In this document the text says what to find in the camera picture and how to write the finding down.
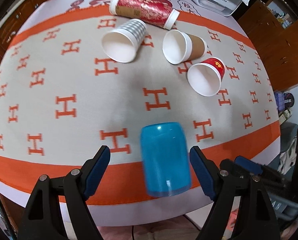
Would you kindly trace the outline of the blue plastic cup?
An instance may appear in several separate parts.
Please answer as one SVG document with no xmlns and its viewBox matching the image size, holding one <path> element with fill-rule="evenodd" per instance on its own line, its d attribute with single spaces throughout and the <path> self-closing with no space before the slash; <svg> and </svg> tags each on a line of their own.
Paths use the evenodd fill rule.
<svg viewBox="0 0 298 240">
<path fill-rule="evenodd" d="M 178 122 L 143 127 L 140 149 L 148 195 L 169 197 L 190 189 L 189 153 Z"/>
</svg>

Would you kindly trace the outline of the red paper cup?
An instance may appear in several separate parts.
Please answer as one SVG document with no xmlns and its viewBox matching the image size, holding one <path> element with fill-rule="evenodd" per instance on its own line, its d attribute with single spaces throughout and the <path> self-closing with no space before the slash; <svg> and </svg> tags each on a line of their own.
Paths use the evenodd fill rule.
<svg viewBox="0 0 298 240">
<path fill-rule="evenodd" d="M 195 92 L 210 97 L 219 92 L 224 75 L 224 62 L 217 57 L 210 57 L 192 65 L 187 72 L 187 79 Z"/>
</svg>

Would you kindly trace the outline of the brown sleeve paper cup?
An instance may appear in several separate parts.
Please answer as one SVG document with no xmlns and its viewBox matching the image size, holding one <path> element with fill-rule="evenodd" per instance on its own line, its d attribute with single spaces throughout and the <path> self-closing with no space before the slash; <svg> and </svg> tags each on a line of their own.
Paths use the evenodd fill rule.
<svg viewBox="0 0 298 240">
<path fill-rule="evenodd" d="M 162 51 L 171 64 L 199 59 L 206 54 L 207 44 L 201 37 L 171 30 L 163 38 Z"/>
</svg>

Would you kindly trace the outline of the grey checked paper cup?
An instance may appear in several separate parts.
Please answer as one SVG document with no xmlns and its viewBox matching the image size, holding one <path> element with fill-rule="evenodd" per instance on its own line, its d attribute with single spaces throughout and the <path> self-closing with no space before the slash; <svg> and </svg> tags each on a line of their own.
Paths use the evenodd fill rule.
<svg viewBox="0 0 298 240">
<path fill-rule="evenodd" d="M 107 32 L 101 40 L 102 48 L 112 60 L 130 63 L 136 58 L 146 34 L 145 22 L 134 18 Z"/>
</svg>

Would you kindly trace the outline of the cardboard box with items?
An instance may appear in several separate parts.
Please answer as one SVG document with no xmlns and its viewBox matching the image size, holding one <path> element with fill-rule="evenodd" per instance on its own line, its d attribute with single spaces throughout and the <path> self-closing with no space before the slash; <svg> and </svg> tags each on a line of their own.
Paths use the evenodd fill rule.
<svg viewBox="0 0 298 240">
<path fill-rule="evenodd" d="M 274 91 L 274 97 L 277 105 L 279 124 L 282 125 L 292 116 L 292 107 L 295 104 L 295 98 L 291 93 Z"/>
</svg>

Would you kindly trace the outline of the wooden shelf cabinet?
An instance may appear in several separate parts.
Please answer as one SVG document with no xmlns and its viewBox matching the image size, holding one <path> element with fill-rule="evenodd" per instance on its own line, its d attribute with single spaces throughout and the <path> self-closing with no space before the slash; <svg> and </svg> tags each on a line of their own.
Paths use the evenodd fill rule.
<svg viewBox="0 0 298 240">
<path fill-rule="evenodd" d="M 263 3 L 256 1 L 239 19 L 255 46 L 275 90 L 298 84 L 298 20 L 283 28 Z"/>
</svg>

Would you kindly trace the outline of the wooden kitchen cabinets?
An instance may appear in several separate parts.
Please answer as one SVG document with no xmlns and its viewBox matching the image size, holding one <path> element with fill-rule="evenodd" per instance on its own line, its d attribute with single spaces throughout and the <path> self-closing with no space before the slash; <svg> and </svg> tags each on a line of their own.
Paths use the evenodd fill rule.
<svg viewBox="0 0 298 240">
<path fill-rule="evenodd" d="M 14 0 L 0 18 L 0 62 L 11 41 L 29 16 L 46 0 Z"/>
</svg>

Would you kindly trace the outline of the red patterned cylinder canister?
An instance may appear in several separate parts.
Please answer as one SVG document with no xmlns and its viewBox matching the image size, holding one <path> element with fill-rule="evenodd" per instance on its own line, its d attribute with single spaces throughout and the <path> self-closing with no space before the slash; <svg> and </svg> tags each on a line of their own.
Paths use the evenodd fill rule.
<svg viewBox="0 0 298 240">
<path fill-rule="evenodd" d="M 111 0 L 109 11 L 113 15 L 137 18 L 156 27 L 170 30 L 180 12 L 156 0 Z"/>
</svg>

